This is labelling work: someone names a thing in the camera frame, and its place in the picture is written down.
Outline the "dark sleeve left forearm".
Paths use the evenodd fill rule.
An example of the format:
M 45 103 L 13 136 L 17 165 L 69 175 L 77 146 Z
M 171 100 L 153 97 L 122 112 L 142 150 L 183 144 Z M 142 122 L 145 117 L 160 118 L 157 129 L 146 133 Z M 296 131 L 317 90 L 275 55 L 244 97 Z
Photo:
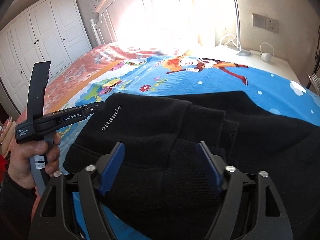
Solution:
M 1 190 L 1 239 L 28 239 L 36 190 L 25 189 L 5 173 Z

